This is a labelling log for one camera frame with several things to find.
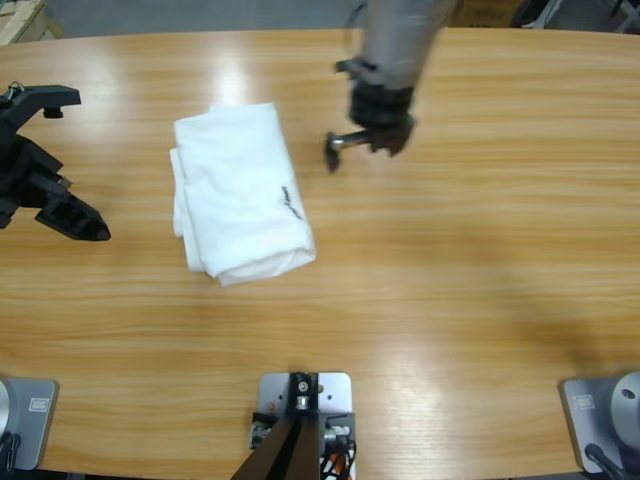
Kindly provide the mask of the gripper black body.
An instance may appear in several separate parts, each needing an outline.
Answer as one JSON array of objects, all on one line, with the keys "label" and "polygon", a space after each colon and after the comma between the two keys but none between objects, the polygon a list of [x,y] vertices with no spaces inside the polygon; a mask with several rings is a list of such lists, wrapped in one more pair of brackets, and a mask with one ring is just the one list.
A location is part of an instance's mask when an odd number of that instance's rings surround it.
[{"label": "gripper black body", "polygon": [[361,129],[341,134],[344,139],[342,150],[368,145],[373,153],[386,150],[391,157],[399,154],[408,143],[415,125],[409,113],[413,94],[413,87],[390,90],[382,85],[355,82],[351,90],[349,118]]},{"label": "gripper black body", "polygon": [[45,209],[67,200],[70,183],[58,172],[63,164],[32,140],[16,135],[1,153],[1,228],[20,207]]}]

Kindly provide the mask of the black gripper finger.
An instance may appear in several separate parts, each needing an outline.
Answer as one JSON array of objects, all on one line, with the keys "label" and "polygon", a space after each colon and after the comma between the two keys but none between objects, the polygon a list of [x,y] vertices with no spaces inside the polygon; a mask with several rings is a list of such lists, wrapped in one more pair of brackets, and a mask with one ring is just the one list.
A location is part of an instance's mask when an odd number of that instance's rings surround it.
[{"label": "black gripper finger", "polygon": [[329,132],[324,142],[324,154],[327,169],[334,173],[340,166],[340,151],[344,147],[344,139],[341,135]]},{"label": "black gripper finger", "polygon": [[50,197],[35,219],[78,241],[108,241],[109,228],[101,214],[71,193]]}]

